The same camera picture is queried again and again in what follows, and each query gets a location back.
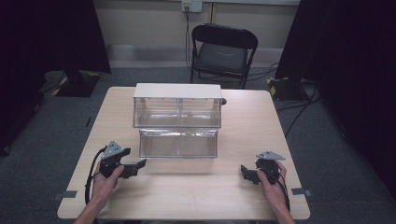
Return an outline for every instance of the wooden table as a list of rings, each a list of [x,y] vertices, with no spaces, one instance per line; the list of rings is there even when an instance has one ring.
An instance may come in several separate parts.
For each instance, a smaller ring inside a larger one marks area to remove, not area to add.
[[[222,90],[227,105],[221,108],[218,157],[215,159],[149,159],[138,176],[119,179],[111,199],[98,218],[159,220],[262,220],[275,219],[264,199],[262,186],[245,180],[244,164],[255,169],[255,155],[272,150],[286,157],[291,215],[307,219],[304,195],[288,144],[271,96],[267,91]],[[64,198],[60,218],[76,218],[85,206],[84,186],[94,155],[111,140],[130,147],[123,164],[140,161],[139,133],[133,127],[134,88],[113,87],[93,124],[67,190],[76,198]]]

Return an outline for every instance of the black folding chair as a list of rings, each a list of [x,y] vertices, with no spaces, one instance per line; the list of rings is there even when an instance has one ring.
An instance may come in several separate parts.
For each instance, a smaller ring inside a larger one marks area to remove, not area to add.
[[[240,79],[242,89],[248,80],[248,71],[259,41],[248,30],[205,23],[196,26],[191,33],[192,62],[191,80],[194,72]]]

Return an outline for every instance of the black curtain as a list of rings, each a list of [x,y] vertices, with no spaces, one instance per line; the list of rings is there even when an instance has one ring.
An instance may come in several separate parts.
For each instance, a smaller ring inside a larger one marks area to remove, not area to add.
[[[320,83],[347,139],[396,199],[396,2],[301,0],[276,78]]]
[[[92,0],[1,0],[0,29],[0,148],[33,110],[26,106],[48,71],[111,73]]]

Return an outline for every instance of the chair backrest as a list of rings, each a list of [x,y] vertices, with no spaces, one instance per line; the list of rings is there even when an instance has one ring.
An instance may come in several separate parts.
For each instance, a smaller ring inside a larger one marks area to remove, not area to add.
[[[248,30],[211,23],[196,26],[192,30],[191,38],[194,45],[197,40],[215,45],[255,50],[259,44],[257,37]]]

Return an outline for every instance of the black cable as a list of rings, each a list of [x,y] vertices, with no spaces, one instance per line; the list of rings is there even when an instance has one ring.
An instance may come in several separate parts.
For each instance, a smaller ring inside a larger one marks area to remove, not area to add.
[[[185,56],[186,56],[186,64],[187,68],[191,71],[191,62],[190,62],[190,18],[189,18],[189,8],[185,7],[186,10],[186,20],[187,20],[187,28],[186,28],[186,43],[185,43]]]
[[[312,99],[314,98],[314,95],[316,94],[317,89],[318,89],[318,86],[315,87],[314,92],[312,93],[311,97],[309,98],[308,103],[305,104],[304,108],[303,108],[303,109],[297,114],[297,116],[294,118],[293,122],[291,123],[291,125],[289,126],[288,130],[287,130],[286,133],[285,133],[285,138],[288,137],[289,132],[290,132],[290,129],[291,129],[291,127],[294,125],[294,123],[296,122],[296,120],[297,120],[297,119],[301,116],[301,114],[303,114],[303,112],[308,108],[308,105],[312,104]]]
[[[212,3],[212,8],[210,8],[210,23],[213,22],[213,8],[215,7],[215,3]]]
[[[289,199],[289,194],[288,194],[288,188],[286,187],[286,181],[285,178],[283,178],[283,176],[281,174],[279,174],[280,177],[282,177],[283,179],[283,183],[285,183],[285,186],[283,186],[282,183],[280,183],[279,180],[276,181],[276,183],[280,186],[280,188],[282,189],[283,195],[285,196],[285,201],[286,201],[286,207],[288,208],[288,210],[290,211],[290,199]]]
[[[93,158],[93,161],[92,161],[92,164],[91,164],[90,173],[88,174],[88,178],[87,178],[87,183],[85,184],[85,204],[88,204],[88,203],[90,202],[90,200],[91,200],[91,199],[90,199],[90,191],[91,191],[91,182],[92,182],[92,180],[93,180],[93,177],[96,176],[96,175],[98,175],[98,174],[100,174],[100,173],[96,173],[96,174],[92,175],[93,167],[94,167],[95,164],[96,164],[96,160],[97,160],[98,156],[99,156],[101,153],[105,152],[106,148],[107,148],[107,146],[105,146],[104,148],[100,149],[100,150],[96,153],[95,157]],[[94,223],[94,224],[98,224],[98,220],[95,219],[95,220],[93,221],[93,223]]]
[[[319,96],[316,100],[314,100],[314,101],[312,101],[312,102],[309,102],[308,104],[309,105],[312,105],[313,103],[316,103],[318,100],[320,100],[321,99],[321,97]],[[277,111],[276,111],[276,113],[277,114],[280,114],[280,112],[282,112],[283,110],[286,110],[286,109],[293,109],[293,108],[297,108],[297,107],[301,107],[301,106],[305,106],[306,104],[301,104],[301,105],[293,105],[293,106],[289,106],[289,107],[283,107],[283,108],[280,108],[280,109],[278,109]]]
[[[256,74],[249,74],[248,76],[257,76],[257,75],[262,75],[262,76],[248,79],[247,82],[249,82],[249,81],[254,81],[254,80],[258,80],[258,79],[260,79],[260,78],[267,77],[267,76],[270,75],[272,72],[276,71],[276,69],[271,69],[271,67],[274,66],[275,64],[277,64],[277,63],[271,64],[271,65],[270,65],[270,68],[269,68],[268,71],[266,71],[266,72],[256,73]],[[229,80],[229,81],[226,81],[226,80],[216,80],[216,79],[214,79],[214,78],[217,78],[217,77],[218,77],[218,78],[224,78],[223,76],[212,76],[212,77],[202,77],[202,76],[200,76],[200,77],[199,77],[199,76],[196,75],[195,73],[194,73],[194,76],[197,77],[197,78],[203,79],[203,80],[211,80],[211,81],[217,81],[217,82],[239,82],[239,80]]]

